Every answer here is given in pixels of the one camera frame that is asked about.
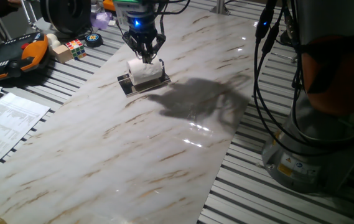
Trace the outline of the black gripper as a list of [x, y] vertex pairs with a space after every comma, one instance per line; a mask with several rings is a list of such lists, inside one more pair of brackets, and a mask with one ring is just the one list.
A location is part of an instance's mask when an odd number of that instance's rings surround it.
[[[124, 42], [143, 63], [151, 63], [165, 43], [166, 36], [158, 34], [155, 26], [155, 6], [137, 4], [127, 11], [129, 31], [122, 35]], [[149, 44], [147, 51], [144, 44]]]

